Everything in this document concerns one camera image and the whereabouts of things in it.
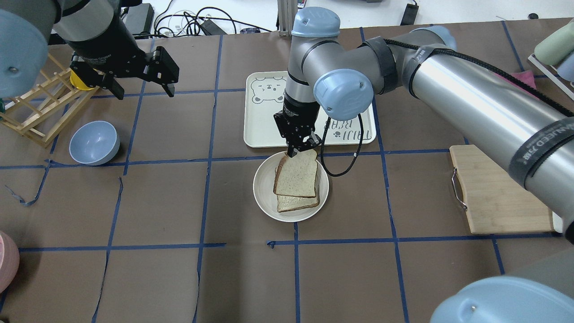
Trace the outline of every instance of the white plate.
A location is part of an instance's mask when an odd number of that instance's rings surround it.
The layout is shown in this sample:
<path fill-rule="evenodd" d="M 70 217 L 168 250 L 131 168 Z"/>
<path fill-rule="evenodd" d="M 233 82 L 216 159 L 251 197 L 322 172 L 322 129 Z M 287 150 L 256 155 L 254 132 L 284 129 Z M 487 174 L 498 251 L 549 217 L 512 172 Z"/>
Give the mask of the white plate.
<path fill-rule="evenodd" d="M 323 166 L 317 161 L 321 172 L 319 176 L 319 205 L 308 209 L 278 212 L 277 195 L 273 193 L 273 185 L 275 184 L 275 169 L 277 169 L 283 156 L 285 156 L 285 152 L 276 153 L 259 166 L 253 178 L 253 195 L 257 205 L 271 218 L 283 222 L 303 221 L 314 216 L 325 204 L 329 195 L 329 178 Z"/>
<path fill-rule="evenodd" d="M 243 141 L 252 148 L 263 147 L 287 147 L 285 139 L 281 138 L 273 115 L 283 109 L 283 92 L 287 83 L 286 71 L 283 72 L 258 72 L 249 75 L 245 91 L 245 121 L 243 123 Z M 259 92 L 258 85 L 264 90 Z M 364 136 L 363 144 L 375 140 L 375 118 L 373 105 L 361 113 L 363 118 Z M 319 115 L 315 122 L 315 131 L 323 137 L 323 129 L 327 122 L 327 114 L 319 109 Z M 331 120 L 331 126 L 327 131 L 327 145 L 357 145 L 360 138 L 359 118 L 349 121 Z"/>

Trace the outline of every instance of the cutting board handle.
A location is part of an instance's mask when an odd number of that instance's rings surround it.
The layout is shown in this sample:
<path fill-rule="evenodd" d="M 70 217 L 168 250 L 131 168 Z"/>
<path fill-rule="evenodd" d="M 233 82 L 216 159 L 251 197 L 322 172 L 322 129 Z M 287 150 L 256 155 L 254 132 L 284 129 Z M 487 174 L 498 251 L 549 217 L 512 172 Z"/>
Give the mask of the cutting board handle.
<path fill-rule="evenodd" d="M 456 176 L 457 173 L 458 173 L 458 170 L 455 167 L 452 171 L 452 178 L 451 178 L 452 190 L 455 192 L 456 199 L 459 200 L 460 206 L 462 206 L 463 210 L 466 211 L 466 210 L 468 210 L 468 206 L 466 205 L 466 203 L 463 202 L 463 200 L 461 200 L 459 198 L 459 193 L 458 193 L 458 191 L 456 191 L 455 178 L 458 179 L 458 177 Z"/>

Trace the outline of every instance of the black cord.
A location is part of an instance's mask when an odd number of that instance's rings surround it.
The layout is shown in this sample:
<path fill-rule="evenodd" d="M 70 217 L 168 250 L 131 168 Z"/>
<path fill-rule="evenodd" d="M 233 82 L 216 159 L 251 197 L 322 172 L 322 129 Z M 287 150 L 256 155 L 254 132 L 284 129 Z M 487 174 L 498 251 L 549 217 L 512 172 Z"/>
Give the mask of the black cord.
<path fill-rule="evenodd" d="M 164 35 L 164 34 L 151 34 L 148 32 L 145 33 L 137 33 L 137 34 L 131 34 L 132 36 L 149 36 L 149 37 L 159 37 L 159 38 L 169 38 L 168 36 Z"/>
<path fill-rule="evenodd" d="M 175 36 L 175 34 L 176 34 L 176 33 L 173 31 L 173 29 L 171 29 L 170 27 L 160 27 L 160 28 L 156 31 L 156 33 L 161 34 L 161 30 L 162 30 L 162 29 L 167 29 L 167 30 L 172 34 L 172 37 Z"/>
<path fill-rule="evenodd" d="M 122 19 L 125 15 L 127 15 L 128 11 L 130 11 L 130 7 L 123 8 L 122 14 L 119 15 L 119 18 Z"/>
<path fill-rule="evenodd" d="M 184 14 L 168 14 L 167 16 L 161 17 L 161 18 L 157 21 L 157 24 L 159 25 L 164 19 L 167 19 L 167 18 L 170 18 L 170 17 L 184 17 L 184 16 L 185 16 Z M 193 17 L 193 18 L 196 19 L 195 21 L 197 21 L 197 20 L 205 20 L 205 19 L 231 21 L 229 18 L 218 18 L 218 17 L 203 17 L 203 16 L 200 16 L 200 17 Z M 259 26 L 256 26 L 256 25 L 248 24 L 248 23 L 243 22 L 243 21 L 238 21 L 238 20 L 233 20 L 233 21 L 234 21 L 235 23 L 237 23 L 237 24 L 246 25 L 246 26 L 253 27 L 253 28 L 259 28 L 260 30 L 263 30 L 263 31 L 266 31 L 266 32 L 272 32 L 272 30 L 269 30 L 269 29 L 266 29 L 266 28 L 263 28 L 263 27 L 259 27 Z M 197 22 L 197 24 L 194 24 L 194 23 L 192 22 L 192 25 L 193 25 L 193 27 L 194 27 L 194 32 L 191 33 L 191 34 L 189 34 L 189 35 L 184 34 L 184 35 L 182 35 L 182 36 L 198 36 L 198 35 L 199 35 L 199 30 L 196 29 L 196 28 L 199 26 L 199 22 Z"/>
<path fill-rule="evenodd" d="M 233 20 L 233 18 L 231 18 L 231 16 L 230 16 L 228 13 L 226 13 L 225 11 L 223 11 L 223 10 L 221 10 L 221 9 L 219 9 L 219 8 L 216 8 L 216 7 L 203 7 L 203 8 L 201 8 L 201 9 L 199 9 L 199 11 L 197 12 L 197 14 L 195 15 L 195 18 L 196 18 L 196 19 L 199 18 L 199 14 L 200 14 L 203 10 L 207 10 L 207 9 L 218 10 L 218 11 L 221 11 L 221 12 L 222 12 L 223 14 L 225 14 L 226 16 L 228 16 L 228 17 L 229 17 L 229 20 L 230 20 L 231 23 L 233 24 L 233 31 L 234 31 L 234 33 L 237 34 L 237 26 L 235 26 L 235 20 Z"/>
<path fill-rule="evenodd" d="M 180 32 L 178 32 L 177 35 L 175 36 L 179 36 L 183 31 L 186 32 L 185 36 L 198 36 L 199 32 L 201 31 L 201 29 L 199 28 L 201 25 L 197 21 L 197 18 L 189 14 L 187 11 L 183 12 L 183 17 L 187 21 L 187 24 L 183 26 Z"/>
<path fill-rule="evenodd" d="M 355 161 L 357 160 L 357 157 L 359 156 L 359 152 L 360 152 L 360 148 L 363 145 L 363 118 L 361 118 L 360 113 L 358 115 L 359 117 L 359 125 L 360 125 L 360 139 L 359 139 L 359 146 L 357 147 L 357 152 L 355 152 L 353 154 L 353 160 L 351 161 L 351 164 L 349 165 L 349 167 L 347 167 L 347 169 L 341 173 L 338 174 L 333 174 L 331 173 L 328 169 L 327 169 L 327 165 L 325 165 L 325 158 L 324 158 L 324 151 L 325 151 L 325 139 L 327 139 L 327 131 L 329 130 L 329 126 L 331 124 L 331 118 L 327 118 L 327 122 L 325 123 L 325 131 L 323 132 L 323 142 L 321 143 L 321 154 L 319 155 L 320 159 L 321 159 L 321 165 L 323 165 L 323 168 L 325 169 L 325 172 L 327 172 L 327 174 L 329 174 L 329 176 L 331 177 L 339 177 L 339 176 L 343 176 L 346 173 L 348 173 L 351 168 L 353 167 L 353 164 L 355 164 Z"/>
<path fill-rule="evenodd" d="M 396 45 L 399 47 L 409 48 L 409 49 L 413 49 L 413 50 L 417 50 L 419 48 L 419 46 L 401 43 L 400 41 L 396 41 L 396 40 L 392 40 L 392 39 L 385 39 L 385 42 L 387 42 L 387 44 L 390 44 L 390 45 Z M 546 103 L 547 105 L 549 105 L 550 107 L 552 107 L 556 111 L 562 113 L 563 115 L 565 115 L 567 117 L 574 117 L 574 112 L 566 109 L 565 107 L 563 107 L 558 102 L 554 101 L 553 99 L 550 99 L 549 97 L 547 97 L 546 95 L 544 95 L 540 91 L 532 88 L 528 84 L 515 78 L 514 76 L 508 74 L 507 72 L 504 72 L 503 70 L 501 70 L 500 68 L 498 68 L 494 65 L 490 65 L 490 64 L 486 63 L 485 61 L 481 61 L 481 60 L 474 58 L 472 56 L 468 56 L 468 55 L 453 51 L 452 49 L 435 48 L 433 50 L 433 52 L 429 55 L 429 57 L 436 55 L 436 54 L 443 54 L 443 55 L 450 55 L 453 57 L 457 57 L 457 58 L 469 61 L 471 63 L 474 63 L 474 64 L 476 64 L 480 67 L 483 67 L 483 68 L 485 68 L 491 72 L 494 72 L 494 73 L 500 75 L 501 77 L 503 77 L 503 78 L 511 81 L 512 83 L 516 84 L 521 89 L 532 94 L 533 96 L 538 98 L 540 101 Z"/>
<path fill-rule="evenodd" d="M 173 2 L 173 0 L 169 0 L 168 7 L 165 8 L 164 12 L 162 12 L 162 13 L 160 13 L 159 15 L 156 16 L 156 19 L 155 19 L 154 22 L 153 22 L 153 31 L 154 31 L 156 34 L 159 34 L 159 33 L 157 32 L 157 25 L 159 24 L 159 22 L 157 21 L 157 19 L 158 19 L 161 15 L 163 15 L 164 13 L 168 12 L 169 7 L 172 5 L 172 2 Z"/>

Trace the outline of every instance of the light blue joint cover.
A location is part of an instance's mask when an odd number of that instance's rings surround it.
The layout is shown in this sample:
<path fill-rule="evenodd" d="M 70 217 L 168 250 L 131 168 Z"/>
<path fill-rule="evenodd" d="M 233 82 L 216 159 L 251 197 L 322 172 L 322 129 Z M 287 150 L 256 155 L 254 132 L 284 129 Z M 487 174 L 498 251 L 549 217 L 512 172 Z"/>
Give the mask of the light blue joint cover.
<path fill-rule="evenodd" d="M 557 71 L 563 79 L 574 82 L 574 52 L 560 64 Z"/>
<path fill-rule="evenodd" d="M 340 27 L 341 19 L 336 13 L 321 7 L 306 7 L 295 15 L 291 34 L 309 38 L 336 37 Z"/>
<path fill-rule="evenodd" d="M 474 282 L 437 307 L 430 323 L 572 323 L 574 299 L 532 280 Z"/>
<path fill-rule="evenodd" d="M 373 86 L 363 73 L 341 68 L 323 74 L 313 87 L 317 102 L 338 121 L 355 118 L 373 101 Z"/>
<path fill-rule="evenodd" d="M 0 98 L 16 97 L 34 86 L 48 44 L 34 25 L 2 9 L 0 30 Z"/>
<path fill-rule="evenodd" d="M 443 40 L 443 43 L 446 46 L 449 46 L 451 49 L 456 51 L 456 40 L 454 37 L 452 37 L 451 32 L 448 30 L 448 28 L 443 27 L 443 26 L 430 26 L 430 27 L 424 27 L 424 28 L 417 28 L 411 32 L 415 32 L 417 30 L 428 30 L 430 32 L 435 33 L 437 36 L 439 36 Z"/>

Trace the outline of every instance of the power adapter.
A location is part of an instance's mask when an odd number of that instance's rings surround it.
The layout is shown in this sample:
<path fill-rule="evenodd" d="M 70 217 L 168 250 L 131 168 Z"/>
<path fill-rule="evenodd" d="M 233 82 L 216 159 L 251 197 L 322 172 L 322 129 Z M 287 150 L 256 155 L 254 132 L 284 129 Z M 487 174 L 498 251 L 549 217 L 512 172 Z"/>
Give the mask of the power adapter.
<path fill-rule="evenodd" d="M 206 36 L 211 36 L 215 34 L 227 34 L 223 31 L 216 23 L 211 20 L 205 20 L 200 26 L 201 30 Z"/>
<path fill-rule="evenodd" d="M 405 13 L 402 15 L 401 26 L 414 25 L 414 20 L 417 18 L 418 5 L 406 5 Z"/>
<path fill-rule="evenodd" d="M 135 39 L 149 38 L 141 34 L 149 34 L 152 29 L 153 8 L 149 3 L 142 3 L 139 6 L 130 7 L 126 15 L 127 30 L 135 36 Z"/>

